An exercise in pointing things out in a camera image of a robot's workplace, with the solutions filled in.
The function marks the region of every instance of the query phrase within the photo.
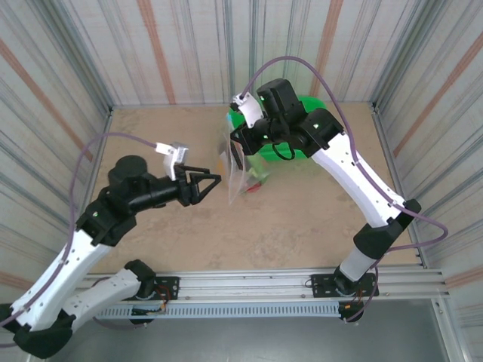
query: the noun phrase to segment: metal wall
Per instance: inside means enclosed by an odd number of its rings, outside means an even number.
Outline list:
[[[117,106],[227,103],[266,61],[316,65],[339,100],[368,101],[421,8],[421,0],[55,0],[76,45]],[[327,99],[298,63],[286,77]]]
[[[430,3],[378,106],[405,196],[450,230],[424,254],[443,269],[472,355],[481,360],[483,2]],[[416,226],[420,241],[440,233]]]
[[[54,29],[39,2],[0,2],[0,302],[28,289],[66,243],[73,168],[106,123],[107,105]],[[95,152],[78,174],[77,207]]]
[[[448,360],[430,301],[375,301],[366,313],[358,325],[337,318],[212,318],[122,331],[90,322],[51,362]]]

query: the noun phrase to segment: metal frame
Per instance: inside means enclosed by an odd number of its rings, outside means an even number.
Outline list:
[[[180,277],[178,303],[227,302],[308,302],[314,300],[339,302],[352,298],[314,299],[312,288],[306,287],[310,275],[330,274],[333,268],[267,269],[254,271],[169,272],[159,276]],[[88,275],[78,290],[90,288],[100,278],[111,275]],[[445,280],[440,270],[415,268],[413,265],[381,266],[380,296],[374,299],[447,298]],[[121,302],[119,304],[152,304],[152,302]]]
[[[148,312],[148,318],[152,319],[340,317],[338,302],[169,303],[169,307],[162,311],[159,306],[159,303],[114,305],[99,313],[97,319],[146,320],[146,314],[139,311]]]
[[[462,330],[457,326],[457,317],[451,306],[451,300],[433,299],[432,306],[450,362],[471,362],[471,354]]]

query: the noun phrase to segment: beige floor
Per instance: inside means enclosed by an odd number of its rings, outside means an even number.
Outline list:
[[[390,175],[365,103],[343,109],[358,150],[388,183]],[[117,110],[111,131],[153,142],[189,145],[187,164],[217,163],[217,142],[227,107]],[[106,144],[95,195],[107,185],[106,173],[123,155],[141,155],[149,172],[164,174],[162,156],[139,143],[111,137]],[[336,266],[353,247],[352,236],[365,224],[355,203],[328,172],[311,160],[271,163],[267,183],[228,205],[220,185],[199,205],[171,203],[137,216],[137,227],[92,272],[116,272],[141,259],[157,272],[212,269],[308,268]],[[407,233],[397,241],[409,243]],[[413,250],[388,255],[383,263],[417,261]]]

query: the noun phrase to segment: black mounting bracket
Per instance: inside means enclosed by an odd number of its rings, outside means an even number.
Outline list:
[[[361,297],[370,296],[374,285],[376,284],[376,275],[373,273],[366,273],[358,281],[357,290],[352,295],[343,294],[336,283],[335,274],[313,274],[310,276],[312,283],[312,294],[314,298],[340,298],[340,297],[354,297],[360,290]],[[376,288],[374,296],[379,296],[379,288]]]
[[[155,277],[154,279],[154,288],[159,288],[160,293],[163,295],[165,300],[177,300],[178,293],[180,291],[180,277]],[[162,301],[159,294],[153,290],[146,298],[141,298],[139,296],[133,296],[131,298],[127,298],[124,300],[149,300],[149,301]]]

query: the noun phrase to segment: gray floor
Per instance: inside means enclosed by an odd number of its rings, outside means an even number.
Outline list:
[[[358,326],[336,318],[155,321],[83,326],[51,361],[345,362],[448,360],[429,301],[374,302]]]

